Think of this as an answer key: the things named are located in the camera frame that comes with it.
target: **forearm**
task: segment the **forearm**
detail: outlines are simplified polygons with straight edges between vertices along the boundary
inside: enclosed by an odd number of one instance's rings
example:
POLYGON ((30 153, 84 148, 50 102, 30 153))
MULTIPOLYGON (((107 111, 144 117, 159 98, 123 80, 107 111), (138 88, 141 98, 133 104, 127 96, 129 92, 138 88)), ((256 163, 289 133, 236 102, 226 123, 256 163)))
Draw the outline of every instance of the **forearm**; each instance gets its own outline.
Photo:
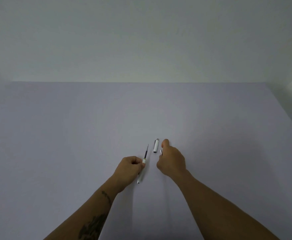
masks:
POLYGON ((98 239, 108 216, 111 205, 121 189, 116 181, 109 178, 96 192, 68 219, 45 239, 98 239))
POLYGON ((196 180, 188 171, 173 180, 183 193, 205 240, 278 239, 236 205, 196 180))

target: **tattooed forearm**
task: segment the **tattooed forearm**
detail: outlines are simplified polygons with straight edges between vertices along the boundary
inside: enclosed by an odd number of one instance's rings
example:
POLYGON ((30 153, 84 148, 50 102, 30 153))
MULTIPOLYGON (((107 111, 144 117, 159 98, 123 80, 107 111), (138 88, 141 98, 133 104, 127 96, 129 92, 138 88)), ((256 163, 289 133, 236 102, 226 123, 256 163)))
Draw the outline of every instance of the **tattooed forearm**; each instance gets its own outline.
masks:
POLYGON ((111 206, 111 200, 110 200, 108 194, 106 194, 105 191, 102 191, 101 193, 102 193, 102 194, 108 199, 108 203, 109 203, 109 205, 111 206))
POLYGON ((91 222, 85 224, 78 234, 79 240, 97 240, 108 214, 94 216, 91 222))

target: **hand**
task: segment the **hand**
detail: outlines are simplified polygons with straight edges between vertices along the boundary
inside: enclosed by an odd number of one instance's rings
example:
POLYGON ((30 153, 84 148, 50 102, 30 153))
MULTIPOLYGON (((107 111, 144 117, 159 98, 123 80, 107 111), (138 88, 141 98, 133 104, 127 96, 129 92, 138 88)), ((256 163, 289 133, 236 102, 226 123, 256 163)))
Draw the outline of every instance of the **hand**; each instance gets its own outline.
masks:
POLYGON ((142 159, 136 156, 124 157, 118 164, 111 178, 122 192, 137 177, 138 173, 145 167, 142 159))
POLYGON ((159 156, 157 168, 165 175, 175 180, 186 172, 186 163, 184 156, 180 151, 169 145, 169 140, 162 142, 163 154, 159 156))

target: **pen cap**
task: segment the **pen cap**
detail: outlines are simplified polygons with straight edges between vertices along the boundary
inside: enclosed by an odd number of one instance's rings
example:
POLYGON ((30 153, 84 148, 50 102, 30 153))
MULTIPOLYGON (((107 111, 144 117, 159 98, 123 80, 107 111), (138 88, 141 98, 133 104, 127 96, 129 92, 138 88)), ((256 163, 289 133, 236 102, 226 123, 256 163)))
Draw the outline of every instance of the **pen cap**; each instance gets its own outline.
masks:
POLYGON ((158 150, 159 139, 157 138, 154 145, 154 153, 157 153, 158 150))

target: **person's left hand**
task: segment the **person's left hand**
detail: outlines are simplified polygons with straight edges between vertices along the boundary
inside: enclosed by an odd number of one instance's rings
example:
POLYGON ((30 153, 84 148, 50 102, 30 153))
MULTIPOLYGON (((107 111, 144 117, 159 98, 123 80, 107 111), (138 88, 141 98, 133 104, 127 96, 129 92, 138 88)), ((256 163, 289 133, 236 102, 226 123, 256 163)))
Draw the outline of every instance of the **person's left hand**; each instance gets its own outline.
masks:
POLYGON ((126 186, 130 185, 137 177, 138 173, 145 167, 142 159, 136 156, 124 157, 118 164, 112 179, 122 192, 126 186))

